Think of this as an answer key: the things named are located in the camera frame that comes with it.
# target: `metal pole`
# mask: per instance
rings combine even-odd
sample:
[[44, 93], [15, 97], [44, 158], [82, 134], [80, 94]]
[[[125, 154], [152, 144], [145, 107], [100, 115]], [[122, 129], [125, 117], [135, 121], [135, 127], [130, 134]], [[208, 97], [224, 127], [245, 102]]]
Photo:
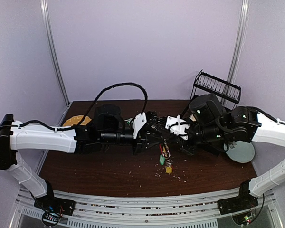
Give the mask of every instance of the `metal pole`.
[[66, 105], [68, 106], [70, 104], [70, 101], [68, 99], [66, 87], [65, 87], [65, 84], [64, 84], [62, 76], [61, 76], [61, 71], [60, 71], [58, 58], [57, 58], [57, 53], [55, 50], [52, 28], [51, 28], [51, 23], [50, 23], [50, 19], [49, 19], [49, 13], [48, 13], [48, 4], [47, 4], [48, 1], [47, 0], [40, 0], [40, 3], [41, 3], [42, 17], [43, 17], [44, 25], [45, 25], [46, 31], [47, 31], [47, 39], [48, 39], [48, 44], [49, 44], [49, 49], [50, 49], [50, 53], [51, 53], [51, 58], [52, 58], [55, 74], [56, 74], [56, 77], [58, 80], [58, 85], [59, 85], [60, 90], [61, 90], [62, 95], [63, 95], [63, 99], [64, 99]]
[[[244, 46], [244, 40], [246, 35], [246, 30], [248, 26], [248, 12], [249, 12], [250, 0], [242, 0], [242, 9], [239, 19], [239, 25], [237, 30], [237, 40], [234, 47], [233, 57], [230, 65], [230, 70], [227, 78], [227, 82], [233, 83], [236, 78], [239, 55]], [[223, 94], [227, 95], [229, 92], [229, 86], [226, 85], [223, 91]], [[221, 103], [226, 105], [226, 99], [222, 99]]]

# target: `keys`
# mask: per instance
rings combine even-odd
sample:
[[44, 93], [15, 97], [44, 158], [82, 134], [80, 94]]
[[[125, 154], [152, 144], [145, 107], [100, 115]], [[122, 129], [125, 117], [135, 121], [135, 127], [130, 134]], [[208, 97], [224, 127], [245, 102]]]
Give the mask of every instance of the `keys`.
[[173, 171], [173, 167], [172, 167], [173, 161], [172, 159], [170, 159], [171, 155], [170, 155], [169, 147], [165, 143], [164, 145], [159, 145], [159, 148], [161, 150], [160, 164], [161, 165], [165, 164], [166, 173], [171, 174]]

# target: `green keychain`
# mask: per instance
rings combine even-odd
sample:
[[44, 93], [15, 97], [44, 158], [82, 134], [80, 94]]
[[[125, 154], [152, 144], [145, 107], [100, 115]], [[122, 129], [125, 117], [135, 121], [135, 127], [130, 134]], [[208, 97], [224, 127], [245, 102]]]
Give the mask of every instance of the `green keychain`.
[[161, 165], [164, 165], [165, 164], [165, 161], [166, 161], [166, 158], [163, 154], [160, 155], [160, 164]]

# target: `key ring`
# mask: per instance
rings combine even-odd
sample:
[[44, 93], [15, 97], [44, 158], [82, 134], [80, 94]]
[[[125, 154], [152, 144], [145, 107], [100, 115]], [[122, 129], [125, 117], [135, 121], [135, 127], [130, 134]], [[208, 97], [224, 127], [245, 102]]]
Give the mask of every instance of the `key ring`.
[[163, 154], [163, 156], [164, 156], [166, 159], [169, 159], [171, 155], [170, 155], [170, 152], [167, 151], [166, 154]]

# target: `yellow round object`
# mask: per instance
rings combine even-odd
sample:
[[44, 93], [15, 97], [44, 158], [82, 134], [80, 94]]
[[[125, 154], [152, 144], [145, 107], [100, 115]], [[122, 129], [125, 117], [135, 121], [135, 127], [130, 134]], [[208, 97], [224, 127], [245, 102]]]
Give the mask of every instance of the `yellow round object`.
[[[63, 127], [66, 126], [73, 126], [79, 123], [79, 121], [81, 121], [81, 119], [83, 118], [83, 115], [77, 115], [77, 116], [73, 116], [72, 118], [68, 119], [67, 121], [65, 121], [65, 123], [62, 125]], [[86, 117], [85, 120], [81, 123], [81, 125], [86, 126], [92, 119], [90, 117]]]

